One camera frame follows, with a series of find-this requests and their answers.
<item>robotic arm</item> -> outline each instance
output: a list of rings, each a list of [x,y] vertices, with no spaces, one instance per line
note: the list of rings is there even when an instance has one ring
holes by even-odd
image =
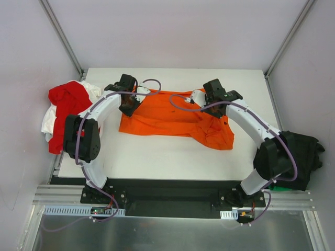
[[[107,181],[107,176],[103,171],[105,155],[101,154],[101,151],[104,150],[101,145],[104,120],[117,108],[130,117],[146,97],[135,94],[115,94],[115,92],[132,92],[135,85],[137,94],[150,93],[149,89],[138,86],[134,77],[123,74],[119,82],[105,88],[96,103],[78,115],[69,115],[66,118],[63,149],[71,158],[75,158],[76,147],[79,149],[78,157],[83,163],[83,168],[89,178],[86,183],[90,187],[93,187],[91,184],[93,182],[98,188],[103,188]],[[84,120],[83,133],[80,142],[77,142],[82,120]]]
[[[277,177],[294,173],[292,178],[282,179],[296,179],[297,167],[291,154],[294,138],[290,132],[282,132],[266,123],[249,108],[238,92],[226,92],[218,79],[203,87],[206,93],[195,90],[186,101],[198,104],[203,108],[200,110],[216,118],[227,115],[244,129],[258,148],[253,161],[254,170],[236,186],[236,190],[225,196],[226,202],[242,207],[247,199],[275,182]]]

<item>white wall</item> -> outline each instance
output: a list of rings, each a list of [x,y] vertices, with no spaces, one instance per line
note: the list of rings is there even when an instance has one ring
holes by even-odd
[[[306,0],[50,0],[81,65],[266,70]]]
[[[318,138],[326,152],[309,188],[335,250],[335,1],[319,0],[271,75],[285,129]]]
[[[37,0],[0,1],[0,249],[16,250],[52,155],[40,126],[48,90],[78,79]]]

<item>orange cloth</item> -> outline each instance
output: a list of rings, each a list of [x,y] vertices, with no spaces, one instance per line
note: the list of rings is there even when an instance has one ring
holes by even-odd
[[[228,117],[217,119],[205,112],[189,112],[173,107],[169,102],[172,94],[189,97],[192,92],[175,93],[161,91],[145,98],[140,107],[129,118],[122,114],[120,132],[136,135],[169,135],[192,137],[199,143],[217,150],[230,150],[234,134]],[[176,105],[195,109],[182,98],[174,97]]]

